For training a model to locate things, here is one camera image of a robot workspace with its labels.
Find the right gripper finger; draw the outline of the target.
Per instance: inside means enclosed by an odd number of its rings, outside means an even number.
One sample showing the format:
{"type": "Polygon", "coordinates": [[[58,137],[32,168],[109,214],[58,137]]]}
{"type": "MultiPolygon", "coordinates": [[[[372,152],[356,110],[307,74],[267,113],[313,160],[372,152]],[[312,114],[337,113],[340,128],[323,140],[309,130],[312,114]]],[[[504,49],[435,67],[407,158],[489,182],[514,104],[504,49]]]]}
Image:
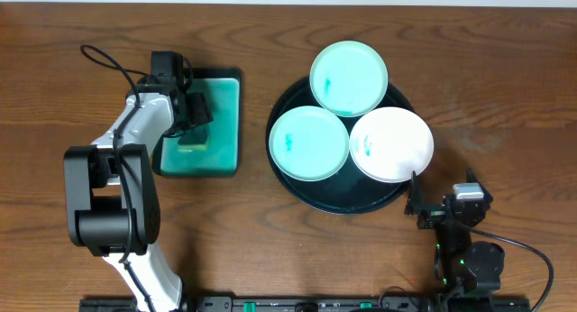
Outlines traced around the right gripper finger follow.
{"type": "Polygon", "coordinates": [[[469,168],[466,171],[466,181],[469,184],[467,193],[470,196],[487,196],[489,194],[488,190],[481,184],[472,168],[469,168]]]}
{"type": "Polygon", "coordinates": [[[423,193],[419,184],[417,173],[413,170],[411,175],[411,189],[408,196],[408,206],[422,206],[424,205],[423,193]]]}

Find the green and yellow sponge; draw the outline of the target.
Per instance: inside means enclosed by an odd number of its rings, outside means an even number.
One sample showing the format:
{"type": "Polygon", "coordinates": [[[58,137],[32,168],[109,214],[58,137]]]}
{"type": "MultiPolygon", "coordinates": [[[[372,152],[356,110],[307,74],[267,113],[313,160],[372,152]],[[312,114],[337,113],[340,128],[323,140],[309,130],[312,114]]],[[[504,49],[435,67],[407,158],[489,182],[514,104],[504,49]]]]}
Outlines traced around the green and yellow sponge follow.
{"type": "Polygon", "coordinates": [[[209,128],[203,124],[187,130],[178,140],[178,151],[205,151],[209,144],[209,128]]]}

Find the mint green plate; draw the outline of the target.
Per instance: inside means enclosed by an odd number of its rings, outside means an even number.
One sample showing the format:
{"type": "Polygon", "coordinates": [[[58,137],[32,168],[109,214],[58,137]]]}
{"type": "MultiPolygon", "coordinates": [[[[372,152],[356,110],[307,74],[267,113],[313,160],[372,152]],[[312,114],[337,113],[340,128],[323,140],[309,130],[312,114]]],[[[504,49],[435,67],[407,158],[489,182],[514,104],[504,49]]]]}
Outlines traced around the mint green plate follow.
{"type": "Polygon", "coordinates": [[[383,58],[371,46],[339,41],[315,57],[309,85],[323,108],[342,117],[356,117],[367,114],[383,100],[389,73],[383,58]]]}
{"type": "Polygon", "coordinates": [[[349,155],[343,122],[318,106],[288,110],[273,124],[269,152],[274,164],[293,179],[313,182],[333,176],[349,155]]]}

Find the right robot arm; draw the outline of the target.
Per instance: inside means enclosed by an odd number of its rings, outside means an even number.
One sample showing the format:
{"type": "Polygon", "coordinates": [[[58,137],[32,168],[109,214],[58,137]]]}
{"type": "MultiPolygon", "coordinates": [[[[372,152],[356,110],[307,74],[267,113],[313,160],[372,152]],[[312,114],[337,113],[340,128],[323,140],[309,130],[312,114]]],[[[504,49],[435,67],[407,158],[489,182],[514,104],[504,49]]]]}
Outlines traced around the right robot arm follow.
{"type": "Polygon", "coordinates": [[[444,288],[422,300],[421,311],[493,311],[492,292],[500,289],[504,251],[486,241],[474,242],[472,228],[490,209],[492,195],[467,170],[466,181],[455,184],[441,203],[427,204],[418,176],[411,176],[404,213],[417,217],[419,229],[435,231],[435,277],[444,288]]]}

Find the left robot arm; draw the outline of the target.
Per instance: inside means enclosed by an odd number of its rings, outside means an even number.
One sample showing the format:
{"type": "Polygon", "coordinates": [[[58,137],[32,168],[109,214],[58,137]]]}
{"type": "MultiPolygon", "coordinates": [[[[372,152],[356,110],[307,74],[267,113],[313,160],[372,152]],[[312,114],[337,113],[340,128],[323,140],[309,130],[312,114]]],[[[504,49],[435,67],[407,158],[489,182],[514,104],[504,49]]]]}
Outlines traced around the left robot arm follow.
{"type": "Polygon", "coordinates": [[[151,70],[130,79],[125,107],[89,145],[63,159],[70,241],[123,278],[138,311],[189,311],[183,280],[158,243],[160,201],[151,156],[166,138],[211,122],[207,101],[189,92],[193,69],[174,51],[154,51],[151,70]]]}

